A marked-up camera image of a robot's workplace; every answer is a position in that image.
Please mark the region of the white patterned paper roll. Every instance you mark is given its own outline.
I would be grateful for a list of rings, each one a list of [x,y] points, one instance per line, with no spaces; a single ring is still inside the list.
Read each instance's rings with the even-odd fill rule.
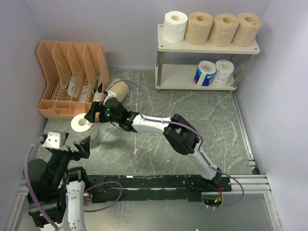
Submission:
[[[213,77],[212,82],[216,85],[226,84],[233,74],[234,65],[228,60],[218,60],[215,63],[216,73]]]

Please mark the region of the brown roll front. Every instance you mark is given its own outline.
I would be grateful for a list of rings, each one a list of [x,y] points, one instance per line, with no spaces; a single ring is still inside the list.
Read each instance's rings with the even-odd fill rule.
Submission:
[[[239,19],[239,25],[232,42],[239,47],[248,47],[261,29],[262,21],[253,13],[241,13],[237,18]]]

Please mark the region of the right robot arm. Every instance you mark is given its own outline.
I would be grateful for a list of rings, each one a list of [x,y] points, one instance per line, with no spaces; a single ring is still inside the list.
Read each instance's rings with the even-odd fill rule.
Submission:
[[[162,134],[174,151],[189,157],[204,180],[205,188],[215,191],[221,185],[221,170],[203,150],[203,139],[181,115],[158,118],[127,110],[116,98],[105,102],[93,102],[84,118],[95,122],[98,115],[101,123],[117,123],[126,132],[151,132]]]

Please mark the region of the white roll front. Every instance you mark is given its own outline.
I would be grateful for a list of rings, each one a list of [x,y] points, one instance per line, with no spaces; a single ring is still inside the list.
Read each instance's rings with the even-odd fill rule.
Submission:
[[[169,43],[179,43],[184,40],[188,17],[179,11],[167,12],[164,17],[163,38]]]

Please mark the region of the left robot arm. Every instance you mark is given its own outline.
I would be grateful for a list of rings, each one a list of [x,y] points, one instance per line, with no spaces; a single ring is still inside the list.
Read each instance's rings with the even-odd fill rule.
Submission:
[[[84,231],[84,192],[90,180],[83,167],[70,161],[88,159],[90,136],[66,146],[67,132],[43,134],[31,144],[24,163],[28,214],[41,231]]]

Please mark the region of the blue paper roll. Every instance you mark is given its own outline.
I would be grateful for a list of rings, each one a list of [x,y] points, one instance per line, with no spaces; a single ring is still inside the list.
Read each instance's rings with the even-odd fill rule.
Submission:
[[[193,80],[199,86],[209,86],[215,73],[215,64],[204,60],[199,63]]]

